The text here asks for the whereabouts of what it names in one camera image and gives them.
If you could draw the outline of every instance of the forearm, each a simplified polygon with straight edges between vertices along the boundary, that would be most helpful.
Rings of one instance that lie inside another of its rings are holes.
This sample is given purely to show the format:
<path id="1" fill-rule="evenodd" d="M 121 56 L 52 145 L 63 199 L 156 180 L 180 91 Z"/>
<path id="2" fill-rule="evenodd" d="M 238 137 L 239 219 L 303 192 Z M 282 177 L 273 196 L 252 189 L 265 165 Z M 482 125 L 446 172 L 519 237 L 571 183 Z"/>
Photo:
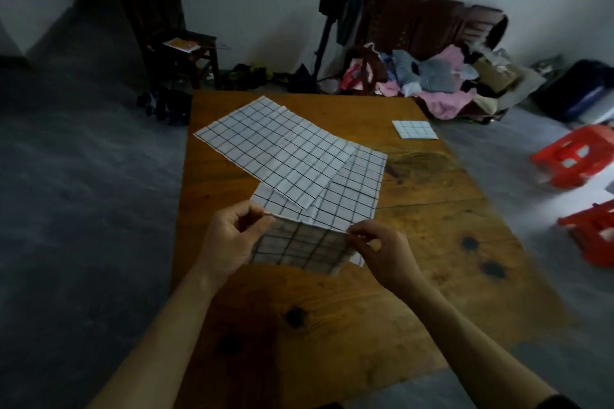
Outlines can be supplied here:
<path id="1" fill-rule="evenodd" d="M 533 409 L 557 393 L 426 282 L 399 296 L 424 324 L 477 407 Z"/>
<path id="2" fill-rule="evenodd" d="M 216 290 L 193 268 L 88 408 L 171 408 Z"/>

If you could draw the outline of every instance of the person's left arm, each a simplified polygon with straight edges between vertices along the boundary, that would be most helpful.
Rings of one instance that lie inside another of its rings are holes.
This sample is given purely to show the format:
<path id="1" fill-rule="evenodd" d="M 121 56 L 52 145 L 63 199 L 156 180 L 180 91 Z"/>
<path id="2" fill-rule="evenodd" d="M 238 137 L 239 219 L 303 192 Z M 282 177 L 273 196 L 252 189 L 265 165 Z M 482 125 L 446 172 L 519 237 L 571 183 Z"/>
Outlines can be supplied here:
<path id="1" fill-rule="evenodd" d="M 211 299 L 274 223 L 250 201 L 217 212 L 196 264 L 88 409 L 172 408 Z"/>

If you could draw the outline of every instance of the table top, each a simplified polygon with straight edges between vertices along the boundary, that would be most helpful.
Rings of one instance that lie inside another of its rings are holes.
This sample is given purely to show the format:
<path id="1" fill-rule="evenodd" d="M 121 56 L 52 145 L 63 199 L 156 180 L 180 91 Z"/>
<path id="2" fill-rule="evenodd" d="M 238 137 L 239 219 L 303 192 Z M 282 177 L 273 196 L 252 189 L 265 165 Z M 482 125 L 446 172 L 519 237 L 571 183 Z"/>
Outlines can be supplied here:
<path id="1" fill-rule="evenodd" d="M 504 346 L 568 323 L 539 273 L 441 140 L 401 140 L 393 120 L 425 120 L 403 97 L 275 95 L 330 133 L 388 154 L 376 219 L 407 233 L 426 277 Z M 258 181 L 192 134 L 255 100 L 196 91 L 185 152 L 173 288 L 213 213 Z M 336 277 L 242 267 L 214 298 L 176 407 L 314 408 L 446 366 L 416 316 L 348 263 Z"/>

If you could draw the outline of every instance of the person's left hand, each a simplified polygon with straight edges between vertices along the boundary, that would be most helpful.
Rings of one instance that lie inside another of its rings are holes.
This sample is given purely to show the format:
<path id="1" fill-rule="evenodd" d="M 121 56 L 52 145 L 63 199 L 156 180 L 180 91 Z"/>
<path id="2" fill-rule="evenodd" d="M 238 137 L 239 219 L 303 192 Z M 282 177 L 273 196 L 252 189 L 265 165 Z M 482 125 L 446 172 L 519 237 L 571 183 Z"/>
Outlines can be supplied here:
<path id="1" fill-rule="evenodd" d="M 275 224 L 265 213 L 246 200 L 213 215 L 196 264 L 216 289 L 249 260 L 255 242 Z"/>

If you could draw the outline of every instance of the orange booklet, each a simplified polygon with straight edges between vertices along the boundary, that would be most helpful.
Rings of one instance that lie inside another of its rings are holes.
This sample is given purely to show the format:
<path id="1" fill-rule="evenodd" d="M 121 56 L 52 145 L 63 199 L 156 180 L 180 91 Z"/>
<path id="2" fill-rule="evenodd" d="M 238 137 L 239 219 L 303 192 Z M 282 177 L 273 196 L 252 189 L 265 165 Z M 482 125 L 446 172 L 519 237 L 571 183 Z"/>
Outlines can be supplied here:
<path id="1" fill-rule="evenodd" d="M 185 51 L 186 53 L 192 53 L 200 48 L 200 45 L 190 40 L 183 40 L 179 37 L 175 37 L 172 40 L 164 42 L 164 45 L 168 45 L 171 48 Z"/>

